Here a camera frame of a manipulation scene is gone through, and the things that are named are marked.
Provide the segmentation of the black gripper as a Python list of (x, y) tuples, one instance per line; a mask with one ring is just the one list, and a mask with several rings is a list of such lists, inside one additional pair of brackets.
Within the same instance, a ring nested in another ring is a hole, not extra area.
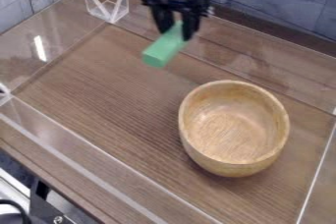
[(184, 40), (192, 39), (200, 29), (201, 16), (210, 14), (210, 0), (142, 0), (149, 7), (153, 21), (161, 33), (174, 25), (173, 13), (182, 12), (182, 36)]

